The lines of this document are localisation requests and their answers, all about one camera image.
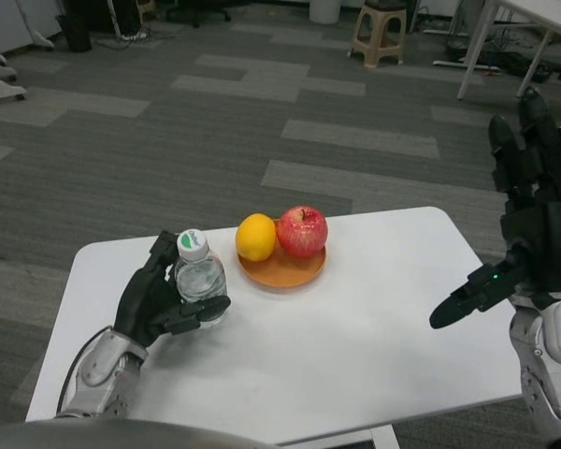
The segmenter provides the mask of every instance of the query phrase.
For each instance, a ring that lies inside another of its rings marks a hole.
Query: plastic stool
[[[362,23],[366,16],[372,22],[372,35],[369,41],[361,40],[360,37]],[[391,19],[400,21],[398,42],[394,42],[387,35]],[[368,68],[377,67],[379,60],[385,56],[396,56],[398,62],[402,64],[407,19],[407,5],[400,0],[366,0],[355,25],[352,50],[349,55],[356,51],[362,52],[366,58],[364,65]]]

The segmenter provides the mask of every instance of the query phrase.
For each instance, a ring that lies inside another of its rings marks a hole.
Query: office chair
[[[166,21],[173,22],[172,14],[183,9],[192,9],[194,15],[192,18],[192,25],[194,28],[199,28],[199,19],[202,12],[211,11],[219,12],[224,15],[224,21],[230,22],[231,16],[223,8],[226,2],[221,0],[175,0],[175,6],[166,12]]]

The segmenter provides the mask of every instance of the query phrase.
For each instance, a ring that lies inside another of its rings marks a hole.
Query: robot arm
[[[525,403],[549,447],[561,448],[561,128],[533,88],[519,116],[524,151],[504,119],[494,117],[489,127],[495,186],[508,195],[501,217],[506,258],[471,273],[434,310],[430,325],[448,326],[510,297]]]
[[[75,395],[61,411],[63,391],[58,417],[125,417],[141,365],[148,357],[146,348],[165,333],[198,329],[202,321],[229,307],[228,297],[183,302],[173,276],[166,280],[167,269],[179,258],[176,240],[168,232],[160,234],[148,262],[122,293],[114,326],[102,332],[93,349],[81,350]]]

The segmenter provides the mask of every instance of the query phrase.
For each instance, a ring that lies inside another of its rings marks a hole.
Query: white bin
[[[309,19],[314,23],[337,23],[339,13],[340,0],[309,0]]]

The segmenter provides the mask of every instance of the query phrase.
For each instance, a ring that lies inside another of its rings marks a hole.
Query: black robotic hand
[[[179,259],[177,236],[162,231],[150,249],[150,258],[133,275],[121,296],[113,330],[147,348],[165,333],[198,329],[202,321],[218,316],[231,304],[228,297],[195,303],[182,300],[174,276],[167,269]]]

